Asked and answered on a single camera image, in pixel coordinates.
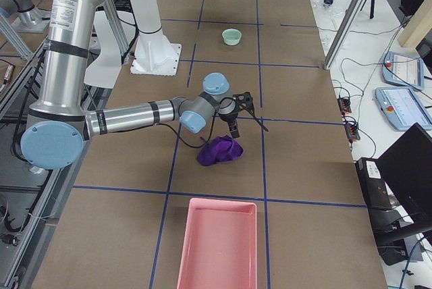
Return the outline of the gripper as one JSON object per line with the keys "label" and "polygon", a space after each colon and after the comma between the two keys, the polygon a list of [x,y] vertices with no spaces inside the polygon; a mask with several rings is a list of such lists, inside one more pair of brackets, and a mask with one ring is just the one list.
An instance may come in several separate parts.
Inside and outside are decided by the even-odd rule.
{"label": "gripper", "polygon": [[238,116],[238,105],[236,100],[233,98],[223,98],[219,105],[218,114],[219,117],[228,124],[231,137],[239,138],[240,133],[236,120]]}

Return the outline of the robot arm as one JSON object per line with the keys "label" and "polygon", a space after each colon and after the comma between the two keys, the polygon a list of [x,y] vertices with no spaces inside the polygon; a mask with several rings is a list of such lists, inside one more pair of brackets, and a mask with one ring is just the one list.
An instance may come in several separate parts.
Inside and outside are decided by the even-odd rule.
{"label": "robot arm", "polygon": [[43,33],[51,19],[51,11],[38,8],[32,0],[1,0],[1,14],[15,18],[11,26],[16,32]]}
{"label": "robot arm", "polygon": [[200,132],[218,115],[238,137],[239,107],[226,77],[212,73],[195,99],[176,97],[130,107],[85,111],[81,106],[90,36],[97,7],[104,0],[53,0],[45,42],[45,74],[38,100],[28,111],[21,152],[43,169],[66,167],[81,155],[93,136],[127,132],[177,120]]}

